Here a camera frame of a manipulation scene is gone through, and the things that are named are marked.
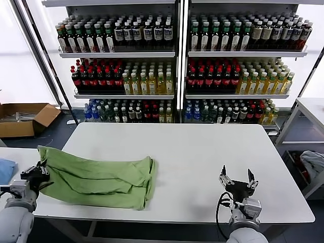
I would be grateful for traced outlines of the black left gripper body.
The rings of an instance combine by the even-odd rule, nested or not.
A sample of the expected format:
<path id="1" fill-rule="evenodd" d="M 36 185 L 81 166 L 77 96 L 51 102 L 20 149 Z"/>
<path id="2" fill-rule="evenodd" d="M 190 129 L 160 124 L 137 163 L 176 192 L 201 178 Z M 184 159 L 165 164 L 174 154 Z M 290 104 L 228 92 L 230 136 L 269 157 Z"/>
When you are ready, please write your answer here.
<path id="1" fill-rule="evenodd" d="M 42 175 L 42 173 L 37 173 L 35 171 L 35 166 L 31 166 L 20 173 L 20 179 L 29 181 L 31 189 L 39 189 L 42 183 L 50 180 L 50 174 Z"/>

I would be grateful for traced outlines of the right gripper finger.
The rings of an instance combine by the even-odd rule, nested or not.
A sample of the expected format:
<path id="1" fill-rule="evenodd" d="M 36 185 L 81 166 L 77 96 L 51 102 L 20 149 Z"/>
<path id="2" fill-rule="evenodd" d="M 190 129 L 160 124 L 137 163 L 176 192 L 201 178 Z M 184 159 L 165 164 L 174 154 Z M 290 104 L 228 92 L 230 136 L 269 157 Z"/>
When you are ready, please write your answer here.
<path id="1" fill-rule="evenodd" d="M 219 180 L 224 187 L 226 187 L 227 185 L 233 185 L 233 181 L 227 176 L 225 165 L 221 170 L 221 173 L 219 175 Z"/>
<path id="2" fill-rule="evenodd" d="M 249 179 L 248 188 L 256 189 L 256 187 L 259 184 L 259 181 L 255 179 L 255 176 L 250 169 L 248 169 L 248 179 Z"/>

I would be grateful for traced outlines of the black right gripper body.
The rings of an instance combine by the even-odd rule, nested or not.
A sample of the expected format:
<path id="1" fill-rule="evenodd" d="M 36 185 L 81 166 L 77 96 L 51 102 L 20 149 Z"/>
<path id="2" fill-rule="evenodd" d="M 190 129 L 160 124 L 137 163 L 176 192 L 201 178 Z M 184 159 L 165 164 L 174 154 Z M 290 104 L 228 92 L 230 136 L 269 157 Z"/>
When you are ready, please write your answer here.
<path id="1" fill-rule="evenodd" d="M 225 185 L 225 190 L 232 194 L 235 201 L 241 203 L 245 198 L 249 198 L 255 192 L 254 188 L 248 187 L 247 182 L 235 181 L 227 183 Z"/>

